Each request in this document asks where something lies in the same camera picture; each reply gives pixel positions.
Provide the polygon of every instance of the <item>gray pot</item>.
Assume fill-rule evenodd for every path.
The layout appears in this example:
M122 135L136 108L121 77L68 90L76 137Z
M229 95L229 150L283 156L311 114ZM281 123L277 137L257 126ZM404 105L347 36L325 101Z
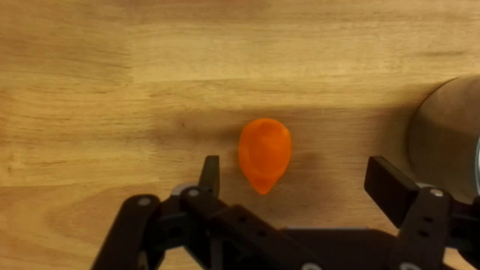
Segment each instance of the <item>gray pot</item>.
M451 80L428 96L406 146L418 182L470 203L480 194L480 77Z

